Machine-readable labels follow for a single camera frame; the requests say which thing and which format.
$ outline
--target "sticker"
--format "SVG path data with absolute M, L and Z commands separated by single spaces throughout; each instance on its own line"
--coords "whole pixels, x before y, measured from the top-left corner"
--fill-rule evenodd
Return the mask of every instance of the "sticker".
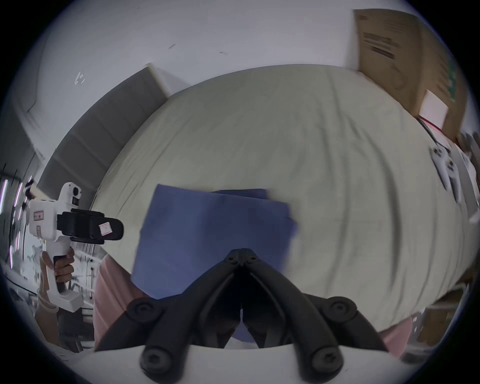
M 112 233 L 112 227 L 110 226 L 110 223 L 107 221 L 106 223 L 100 224 L 100 234 L 102 236 L 108 235 L 109 233 Z
M 43 211 L 33 212 L 33 220 L 34 221 L 43 220 Z

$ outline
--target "white label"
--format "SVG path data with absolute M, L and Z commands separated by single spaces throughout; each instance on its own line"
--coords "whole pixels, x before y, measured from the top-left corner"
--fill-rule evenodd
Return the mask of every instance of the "white label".
M 432 92 L 427 90 L 423 98 L 419 115 L 441 130 L 444 126 L 445 117 L 448 112 L 448 107 L 445 103 L 435 96 Z
M 109 233 L 112 233 L 112 227 L 110 226 L 110 223 L 107 221 L 106 223 L 100 224 L 100 234 L 102 236 L 108 235 Z
M 43 211 L 33 212 L 33 220 L 34 221 L 43 220 Z

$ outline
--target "white wall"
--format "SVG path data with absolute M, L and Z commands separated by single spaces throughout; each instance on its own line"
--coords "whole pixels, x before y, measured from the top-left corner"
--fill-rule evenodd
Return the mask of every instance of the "white wall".
M 149 62 L 170 94 L 267 65 L 356 69 L 355 8 L 415 13 L 400 0 L 78 0 L 38 43 L 38 70 L 24 69 L 13 86 L 16 100 L 35 100 L 28 113 L 16 102 L 17 112 L 46 162 L 96 101 Z

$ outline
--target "blue cloth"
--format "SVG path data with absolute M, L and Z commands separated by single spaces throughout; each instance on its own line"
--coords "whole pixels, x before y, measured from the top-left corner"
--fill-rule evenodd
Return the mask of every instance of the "blue cloth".
M 132 282 L 154 299 L 177 295 L 237 248 L 252 249 L 281 272 L 296 223 L 288 204 L 267 197 L 265 190 L 211 193 L 158 185 Z M 244 336 L 236 338 L 252 341 Z

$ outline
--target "gray wall panel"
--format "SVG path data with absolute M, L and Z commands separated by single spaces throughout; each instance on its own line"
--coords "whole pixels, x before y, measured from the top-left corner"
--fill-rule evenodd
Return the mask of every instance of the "gray wall panel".
M 149 68 L 126 79 L 98 100 L 63 138 L 38 187 L 57 198 L 72 181 L 88 209 L 108 168 L 133 134 L 167 100 Z

